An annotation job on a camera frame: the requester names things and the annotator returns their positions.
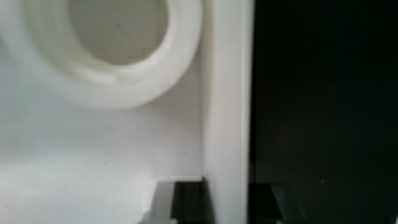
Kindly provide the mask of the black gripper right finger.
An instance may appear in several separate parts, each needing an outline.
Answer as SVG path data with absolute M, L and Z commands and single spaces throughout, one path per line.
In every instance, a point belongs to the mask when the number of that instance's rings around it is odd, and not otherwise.
M 287 185 L 253 183 L 249 185 L 249 224 L 297 224 L 301 211 Z

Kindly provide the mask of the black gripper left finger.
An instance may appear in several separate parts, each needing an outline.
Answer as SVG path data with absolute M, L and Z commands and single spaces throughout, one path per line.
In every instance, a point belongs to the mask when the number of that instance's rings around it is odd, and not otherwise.
M 159 183 L 155 223 L 214 224 L 214 206 L 205 180 Z

